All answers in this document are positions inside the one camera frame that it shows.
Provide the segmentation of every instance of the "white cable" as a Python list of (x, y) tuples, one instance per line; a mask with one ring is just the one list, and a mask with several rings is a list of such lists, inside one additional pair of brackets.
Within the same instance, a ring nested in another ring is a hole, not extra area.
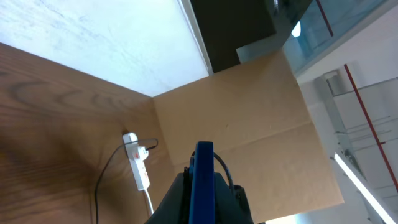
[(147, 195), (148, 204), (149, 204), (149, 208), (150, 208), (150, 214), (153, 215), (154, 214), (154, 208), (152, 207), (152, 202), (150, 201), (150, 196), (149, 196), (148, 190), (144, 189), (144, 192)]

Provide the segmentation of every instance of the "cable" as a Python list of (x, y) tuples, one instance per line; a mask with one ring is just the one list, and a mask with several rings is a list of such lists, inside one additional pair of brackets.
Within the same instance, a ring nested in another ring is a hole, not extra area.
[(149, 208), (150, 208), (150, 214), (153, 215), (154, 214), (154, 208), (152, 207), (152, 202), (150, 200), (150, 196), (149, 196), (148, 190), (144, 189), (144, 192), (147, 195), (148, 204), (149, 204)]
[(113, 156), (119, 151), (119, 149), (121, 149), (124, 146), (127, 146), (128, 144), (134, 144), (137, 142), (142, 142), (142, 141), (156, 141), (156, 145), (155, 146), (151, 146), (149, 148), (147, 148), (146, 150), (151, 150), (157, 147), (157, 145), (159, 144), (159, 141), (156, 138), (153, 139), (141, 139), (141, 140), (137, 140), (137, 141), (133, 141), (133, 142), (129, 142), (129, 143), (125, 143), (120, 145), (119, 147), (117, 147), (114, 152), (112, 153), (111, 157), (108, 159), (108, 161), (106, 162), (104, 169), (102, 170), (101, 174), (99, 175), (99, 178), (97, 180), (97, 183), (95, 185), (95, 190), (94, 190), (94, 200), (95, 200), (95, 215), (96, 215), (96, 223), (98, 224), (98, 198), (97, 198), (97, 193), (98, 193), (98, 187), (100, 186), (100, 182), (102, 179), (102, 176), (104, 176), (105, 170), (108, 167), (109, 163), (111, 162)]
[(228, 179), (228, 184), (229, 184), (229, 188), (231, 189), (231, 193), (232, 195), (235, 196), (235, 189), (234, 189), (234, 182), (232, 181), (232, 176), (231, 173), (229, 172), (228, 167), (226, 166), (225, 162), (222, 160), (222, 158), (220, 156), (218, 156), (215, 152), (214, 152), (214, 158), (221, 164), (221, 166), (223, 167), (226, 177)]

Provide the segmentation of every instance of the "red pipe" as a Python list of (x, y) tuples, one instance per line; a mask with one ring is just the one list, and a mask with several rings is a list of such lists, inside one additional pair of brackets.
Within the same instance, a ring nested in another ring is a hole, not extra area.
[(325, 21), (325, 24), (326, 24), (326, 26), (327, 26), (327, 28), (328, 28), (328, 30), (329, 30), (329, 34), (330, 34), (331, 37), (333, 37), (333, 36), (334, 36), (333, 31), (332, 31), (331, 26), (330, 26), (330, 24), (329, 24), (328, 18), (326, 17), (326, 14), (325, 14), (325, 12), (324, 12), (324, 10), (323, 10), (323, 7), (322, 7), (322, 5), (321, 5), (321, 2), (320, 2), (319, 0), (316, 0), (316, 1), (317, 1), (319, 10), (321, 11), (323, 20)]
[(384, 162), (386, 163), (388, 172), (390, 173), (391, 179), (392, 179), (392, 181), (393, 181), (393, 183), (394, 183), (394, 185), (395, 185), (395, 187), (396, 187), (396, 190), (397, 190), (397, 192), (398, 192), (398, 182), (397, 182), (397, 179), (396, 179), (396, 177), (395, 177), (395, 175), (394, 175), (394, 173), (393, 173), (393, 171), (392, 171), (392, 169), (391, 169), (390, 163), (388, 162), (386, 153), (384, 153), (384, 149), (383, 149), (383, 147), (381, 146), (382, 144), (385, 144), (385, 142), (380, 142), (379, 137), (377, 136), (376, 131), (374, 130), (372, 121), (371, 121), (371, 119), (370, 119), (370, 117), (369, 117), (369, 115), (368, 115), (368, 112), (366, 111), (365, 105), (364, 105), (364, 103), (363, 103), (363, 101), (362, 101), (362, 98), (361, 98), (361, 95), (359, 94), (358, 89), (356, 88), (354, 79), (353, 79), (353, 77), (352, 77), (352, 75), (351, 75), (351, 72), (350, 72), (349, 69), (348, 69), (348, 66), (347, 66), (347, 65), (344, 65), (344, 68), (346, 69), (346, 72), (347, 72), (349, 81), (351, 82), (351, 84), (352, 84), (352, 86), (353, 86), (353, 88), (354, 88), (356, 97), (358, 98), (358, 101), (359, 101), (359, 104), (361, 105), (362, 111), (363, 111), (363, 113), (365, 114), (366, 121), (368, 122), (368, 125), (369, 125), (369, 127), (371, 128), (371, 131), (372, 131), (374, 140), (376, 140), (376, 144), (377, 144), (377, 146), (379, 147), (381, 156), (383, 157)]

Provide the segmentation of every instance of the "wooden floor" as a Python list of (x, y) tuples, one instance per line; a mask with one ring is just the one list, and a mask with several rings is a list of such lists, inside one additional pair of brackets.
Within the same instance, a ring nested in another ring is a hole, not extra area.
[[(95, 223), (93, 186), (123, 131), (158, 138), (155, 206), (172, 181), (152, 98), (0, 44), (0, 223)], [(144, 223), (123, 150), (99, 190), (100, 223)]]

